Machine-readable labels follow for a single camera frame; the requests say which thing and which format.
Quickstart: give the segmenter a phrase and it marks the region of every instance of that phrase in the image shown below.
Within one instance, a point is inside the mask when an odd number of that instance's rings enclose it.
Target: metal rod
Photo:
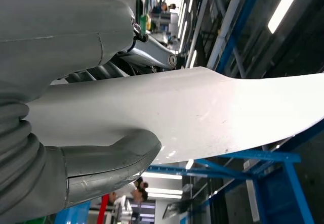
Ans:
[[[305,199],[305,196],[303,193],[303,190],[301,187],[301,184],[298,181],[298,177],[297,177],[296,172],[292,163],[284,162],[284,169],[285,170],[288,178],[292,184],[292,190],[295,193],[295,196],[298,204],[298,207],[301,213],[301,216],[304,219],[304,223],[307,224],[313,224],[313,219],[308,208],[307,202]]]
[[[104,66],[98,66],[99,71],[100,71],[103,76],[106,79],[112,78],[112,76],[104,67]]]
[[[188,58],[186,62],[186,68],[193,67],[190,65],[191,60],[193,59],[193,52],[195,51],[196,43],[197,42],[198,35],[199,34],[200,27],[202,25],[202,19],[206,9],[207,3],[208,0],[202,0],[202,5],[200,6],[199,14],[198,15],[197,23],[196,24],[195,31],[193,33],[190,49],[189,51]]]
[[[216,65],[216,60],[221,50],[221,46],[225,40],[225,37],[228,33],[233,18],[234,17],[237,7],[239,6],[240,0],[231,0],[230,5],[225,14],[223,23],[221,27],[221,33],[217,37],[216,42],[214,43],[211,56],[207,64],[207,68],[214,70]]]
[[[194,194],[192,199],[196,198],[197,195],[199,195],[201,191],[204,190],[207,186],[207,183],[204,184],[202,187],[201,187],[199,190],[198,190],[196,194]]]
[[[85,71],[85,73],[90,77],[90,79],[91,79],[92,81],[97,81],[97,79],[95,79],[94,76],[92,76],[92,74],[91,74],[90,72],[88,72],[88,70]]]

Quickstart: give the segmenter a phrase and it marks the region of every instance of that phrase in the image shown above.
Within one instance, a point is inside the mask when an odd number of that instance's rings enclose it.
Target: blue steel beam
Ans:
[[[258,205],[258,210],[260,215],[260,220],[262,224],[267,224],[267,219],[266,216],[266,211],[264,208],[264,201],[262,200],[262,195],[260,190],[260,187],[258,186],[258,181],[253,181],[254,189],[255,190],[255,198]]]
[[[202,166],[205,166],[205,167],[209,167],[209,168],[212,168],[215,171],[218,172],[224,172],[226,173],[227,175],[236,178],[237,176],[246,176],[245,173],[242,173],[242,172],[239,172],[239,171],[235,171],[235,170],[231,170],[227,167],[224,167],[224,166],[221,166],[214,162],[210,162],[205,159],[198,159],[198,160],[195,160],[196,163],[202,165]]]
[[[241,34],[242,30],[243,30],[248,16],[254,8],[255,2],[256,0],[245,0],[236,23],[234,25],[232,34],[230,36],[228,42],[226,44],[223,54],[221,54],[221,59],[219,60],[219,63],[216,68],[217,72],[222,73],[224,71],[227,61],[233,51],[233,48],[236,45],[237,39]]]
[[[304,222],[307,224],[314,224],[313,219],[308,208],[307,202],[306,201],[305,196],[304,195],[303,190],[299,183],[298,177],[297,177],[292,163],[285,162],[283,167],[287,174],[288,179],[292,184],[292,187],[295,193],[297,203],[298,204],[301,216],[304,219]]]
[[[214,178],[233,178],[231,175],[228,175],[224,172],[212,171],[208,169],[201,168],[191,168],[185,169],[182,167],[171,167],[171,166],[163,166],[163,165],[151,165],[147,172],[156,172],[156,173],[165,173],[165,174],[174,174],[181,176],[200,176],[200,177],[214,177]],[[245,173],[239,176],[235,176],[239,180],[249,180],[252,179],[253,175]]]
[[[301,162],[299,155],[287,152],[264,152],[258,150],[245,150],[221,155],[220,157],[233,157],[239,159],[257,159],[274,162]]]

